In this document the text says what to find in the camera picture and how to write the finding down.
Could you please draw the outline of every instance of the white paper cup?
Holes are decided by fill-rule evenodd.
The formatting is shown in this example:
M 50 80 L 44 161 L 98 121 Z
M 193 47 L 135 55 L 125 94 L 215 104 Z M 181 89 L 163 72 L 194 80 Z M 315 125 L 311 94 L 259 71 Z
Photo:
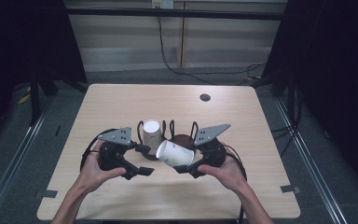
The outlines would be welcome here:
M 180 165 L 188 166 L 194 160 L 194 152 L 185 147 L 181 147 L 175 143 L 164 140 L 158 147 L 156 157 L 171 167 Z
M 144 123 L 144 145 L 150 147 L 149 155 L 156 155 L 158 146 L 161 144 L 161 129 L 155 119 L 149 119 Z

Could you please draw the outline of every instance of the human hand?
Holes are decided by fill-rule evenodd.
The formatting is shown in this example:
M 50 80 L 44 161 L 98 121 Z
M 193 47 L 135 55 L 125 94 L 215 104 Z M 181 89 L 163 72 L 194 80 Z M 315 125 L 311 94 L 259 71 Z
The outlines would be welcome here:
M 103 171 L 98 164 L 100 148 L 103 141 L 98 141 L 94 149 L 88 155 L 83 169 L 80 172 L 72 189 L 81 194 L 88 194 L 96 190 L 106 180 L 126 174 L 126 169 L 119 167 L 110 171 Z
M 228 147 L 225 147 L 225 149 L 227 150 L 227 153 L 234 155 Z M 220 167 L 212 167 L 210 165 L 202 164 L 199 166 L 198 170 L 206 175 L 213 175 L 224 187 L 233 191 L 237 191 L 241 189 L 243 185 L 247 185 L 240 166 L 229 156 L 226 156 L 225 162 Z

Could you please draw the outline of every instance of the small round object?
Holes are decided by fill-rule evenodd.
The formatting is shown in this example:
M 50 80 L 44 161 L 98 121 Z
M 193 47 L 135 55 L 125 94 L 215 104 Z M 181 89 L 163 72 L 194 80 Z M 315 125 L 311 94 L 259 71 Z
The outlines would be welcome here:
M 208 94 L 206 94 L 206 93 L 203 93 L 203 94 L 200 96 L 200 99 L 201 99 L 201 101 L 203 101 L 203 102 L 208 102 L 208 101 L 211 100 L 211 96 L 208 95 Z

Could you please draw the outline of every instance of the forearm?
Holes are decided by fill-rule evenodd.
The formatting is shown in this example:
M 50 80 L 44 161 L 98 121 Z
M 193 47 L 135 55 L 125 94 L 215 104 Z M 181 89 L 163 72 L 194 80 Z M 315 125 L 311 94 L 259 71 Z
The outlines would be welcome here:
M 77 189 L 68 190 L 59 210 L 57 211 L 57 214 L 54 216 L 51 223 L 52 224 L 73 223 L 77 216 L 77 212 L 80 208 L 80 205 L 82 204 L 86 196 L 87 196 L 86 193 L 81 193 Z
M 273 223 L 261 202 L 258 201 L 255 192 L 247 183 L 244 183 L 234 192 L 240 198 L 246 218 L 250 224 Z

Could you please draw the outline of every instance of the wooden table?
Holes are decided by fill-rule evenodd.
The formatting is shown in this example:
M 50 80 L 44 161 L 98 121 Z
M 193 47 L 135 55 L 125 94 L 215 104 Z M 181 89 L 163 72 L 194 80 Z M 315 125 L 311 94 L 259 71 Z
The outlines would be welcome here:
M 211 100 L 204 102 L 202 94 Z M 190 134 L 193 121 L 200 128 L 230 123 L 218 136 L 234 147 L 246 168 L 249 184 L 271 217 L 294 218 L 300 210 L 293 192 L 282 193 L 290 185 L 263 110 L 250 87 L 185 85 L 114 85 L 89 87 L 72 131 L 62 151 L 48 189 L 56 198 L 44 198 L 37 216 L 52 219 L 66 191 L 79 174 L 81 155 L 101 131 L 132 127 L 132 140 L 139 142 L 136 126 L 140 120 L 175 121 L 175 133 Z M 214 177 L 194 179 L 177 174 L 162 161 L 149 161 L 134 150 L 125 158 L 135 166 L 155 168 L 151 176 L 137 175 L 105 182 L 86 197 L 78 212 L 80 219 L 176 220 L 235 219 L 240 201 Z

